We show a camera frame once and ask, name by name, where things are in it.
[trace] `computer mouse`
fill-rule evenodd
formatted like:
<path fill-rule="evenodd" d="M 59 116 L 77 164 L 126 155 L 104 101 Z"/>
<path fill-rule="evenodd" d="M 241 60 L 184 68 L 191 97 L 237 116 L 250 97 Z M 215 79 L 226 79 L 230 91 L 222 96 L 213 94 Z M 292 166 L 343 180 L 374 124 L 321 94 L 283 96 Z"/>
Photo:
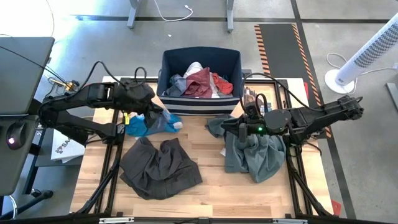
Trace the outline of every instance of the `computer mouse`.
<path fill-rule="evenodd" d="M 17 121 L 10 125 L 7 130 L 7 145 L 10 149 L 16 150 L 25 144 L 26 125 L 23 121 Z"/>

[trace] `navy blue basket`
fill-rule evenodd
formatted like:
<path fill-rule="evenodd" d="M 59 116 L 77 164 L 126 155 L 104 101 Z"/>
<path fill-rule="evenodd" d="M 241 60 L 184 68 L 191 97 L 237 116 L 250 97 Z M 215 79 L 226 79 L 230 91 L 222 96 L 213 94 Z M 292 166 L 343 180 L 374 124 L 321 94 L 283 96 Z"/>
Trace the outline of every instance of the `navy blue basket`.
<path fill-rule="evenodd" d="M 175 74 L 183 75 L 193 62 L 201 63 L 203 68 L 210 67 L 211 72 L 217 73 L 232 83 L 234 86 L 233 97 L 194 98 L 164 96 L 164 91 L 171 86 L 170 77 Z M 159 74 L 156 95 L 173 114 L 201 116 L 229 114 L 239 103 L 242 77 L 241 53 L 237 50 L 218 47 L 187 47 L 166 50 L 163 53 L 162 69 Z"/>

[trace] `wooden platform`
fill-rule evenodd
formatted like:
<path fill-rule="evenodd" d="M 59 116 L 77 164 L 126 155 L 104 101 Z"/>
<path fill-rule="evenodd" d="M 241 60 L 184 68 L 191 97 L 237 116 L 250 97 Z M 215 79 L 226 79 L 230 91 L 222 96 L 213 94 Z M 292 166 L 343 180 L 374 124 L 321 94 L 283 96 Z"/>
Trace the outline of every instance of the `wooden platform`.
<path fill-rule="evenodd" d="M 307 102 L 303 81 L 299 78 L 289 79 L 289 89 Z M 256 93 L 264 93 L 268 102 L 276 109 L 274 87 L 265 84 L 246 85 Z M 158 97 L 153 100 L 163 105 Z M 300 107 L 292 98 L 294 107 Z M 237 106 L 233 116 L 242 113 Z M 98 123 L 111 122 L 112 110 L 97 109 L 94 121 Z M 124 212 L 124 216 L 133 217 L 234 217 L 234 218 L 280 218 L 286 213 L 294 214 L 292 197 L 286 163 L 270 179 L 256 184 L 249 174 L 227 174 L 224 171 L 224 157 L 220 154 L 224 148 L 223 139 L 214 138 L 206 129 L 207 117 L 182 116 L 183 129 L 178 134 L 160 133 L 148 138 L 156 148 L 166 139 L 179 138 L 181 146 L 190 158 L 199 165 L 203 183 L 181 192 L 166 200 L 144 200 L 132 188 L 118 179 L 113 204 L 113 214 Z M 135 143 L 134 137 L 126 135 L 123 154 Z M 106 146 L 100 142 L 90 144 L 81 165 L 75 194 L 70 211 L 81 208 L 89 199 L 100 182 L 101 169 Z M 325 173 L 319 152 L 312 146 L 303 147 L 303 163 L 307 175 L 307 182 L 319 202 L 333 212 L 330 202 Z M 298 195 L 303 211 L 304 203 L 300 187 Z M 106 206 L 108 189 L 103 198 L 102 209 Z"/>

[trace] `orange and black striped tape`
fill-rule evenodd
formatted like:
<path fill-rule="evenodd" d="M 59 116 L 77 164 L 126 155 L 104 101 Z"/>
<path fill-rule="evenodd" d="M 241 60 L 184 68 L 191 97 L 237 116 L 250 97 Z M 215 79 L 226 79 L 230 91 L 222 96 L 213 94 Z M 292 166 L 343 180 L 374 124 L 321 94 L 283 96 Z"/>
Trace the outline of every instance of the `orange and black striped tape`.
<path fill-rule="evenodd" d="M 319 99 L 319 94 L 318 94 L 317 87 L 315 86 L 315 83 L 313 82 L 313 77 L 312 77 L 312 74 L 311 74 L 310 66 L 308 65 L 307 57 L 305 56 L 305 52 L 304 52 L 304 49 L 303 49 L 303 45 L 301 43 L 299 31 L 297 30 L 297 27 L 296 27 L 295 24 L 292 24 L 292 27 L 293 27 L 294 35 L 296 36 L 296 40 L 297 40 L 298 47 L 300 49 L 301 56 L 303 58 L 303 62 L 304 62 L 305 69 L 306 69 L 307 74 L 308 74 L 308 78 L 310 79 L 312 91 L 313 91 L 313 94 L 315 95 L 315 100 L 317 101 L 317 105 L 321 106 L 322 105 L 321 104 L 321 100 Z M 329 127 L 325 127 L 325 130 L 326 130 L 326 136 L 328 136 L 328 138 L 331 138 L 330 128 Z"/>
<path fill-rule="evenodd" d="M 266 50 L 264 48 L 264 43 L 262 41 L 260 26 L 259 25 L 254 25 L 254 31 L 256 32 L 257 45 L 259 46 L 262 71 L 265 74 L 267 74 L 267 75 L 271 75 L 271 73 L 269 71 L 269 65 L 268 65 L 268 58 L 267 58 L 267 55 L 266 55 Z"/>

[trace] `gray floor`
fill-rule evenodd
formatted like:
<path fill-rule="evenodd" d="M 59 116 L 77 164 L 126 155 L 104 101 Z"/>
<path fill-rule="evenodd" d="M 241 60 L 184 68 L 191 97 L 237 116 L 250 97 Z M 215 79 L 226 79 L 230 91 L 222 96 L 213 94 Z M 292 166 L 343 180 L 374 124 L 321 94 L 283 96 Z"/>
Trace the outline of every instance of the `gray floor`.
<path fill-rule="evenodd" d="M 11 19 L 0 24 L 0 34 L 15 36 L 41 36 L 51 33 L 52 23 L 46 4 L 28 4 L 29 11 L 20 9 L 18 1 L 4 0 L 0 9 L 1 19 Z M 235 0 L 236 17 L 254 18 L 294 18 L 289 0 Z M 134 30 L 126 27 L 126 22 L 77 21 L 70 14 L 127 16 L 128 0 L 105 1 L 66 1 L 49 0 L 55 16 L 56 44 L 51 54 L 50 67 L 67 80 L 80 82 L 86 77 L 96 60 L 104 61 L 115 75 L 132 75 L 137 66 L 144 66 L 149 75 L 157 75 L 162 52 L 167 49 L 188 46 L 219 46 L 239 50 L 242 53 L 243 68 L 261 71 L 261 61 L 254 34 L 256 22 L 235 22 L 232 34 L 226 32 L 225 22 L 137 22 Z M 158 0 L 164 16 L 185 16 L 188 4 L 195 17 L 224 17 L 225 1 L 221 0 Z M 398 12 L 398 2 L 394 0 L 297 0 L 304 19 L 389 19 Z M 158 17 L 153 1 L 142 4 L 139 16 Z M 26 26 L 29 18 L 34 21 Z M 380 24 L 304 24 L 308 46 L 315 71 L 320 82 L 325 101 L 339 97 L 324 84 L 323 76 L 330 69 L 325 57 L 336 52 L 349 58 L 382 25 Z M 398 62 L 398 49 L 394 48 L 373 68 L 391 67 Z M 343 64 L 338 59 L 335 63 Z M 98 82 L 105 72 L 98 68 L 90 82 Z M 377 72 L 363 76 L 358 81 L 354 96 L 364 96 L 361 102 L 365 108 L 363 118 L 355 122 L 336 123 L 332 126 L 338 152 L 348 182 L 358 219 L 398 223 L 398 177 L 396 158 L 396 127 L 398 112 L 384 84 L 398 82 L 393 71 Z M 50 90 L 46 79 L 42 79 L 35 98 L 41 100 Z M 90 116 L 89 108 L 74 110 L 79 116 Z M 331 198 L 342 202 L 336 182 L 330 153 L 325 141 L 323 165 L 328 180 Z M 18 204 L 30 197 L 20 191 L 27 175 L 28 158 L 17 191 L 14 193 Z M 68 213 L 75 187 L 78 166 L 40 168 L 35 188 L 52 189 L 55 195 L 21 217 L 42 217 Z M 10 209 L 6 201 L 5 210 Z"/>

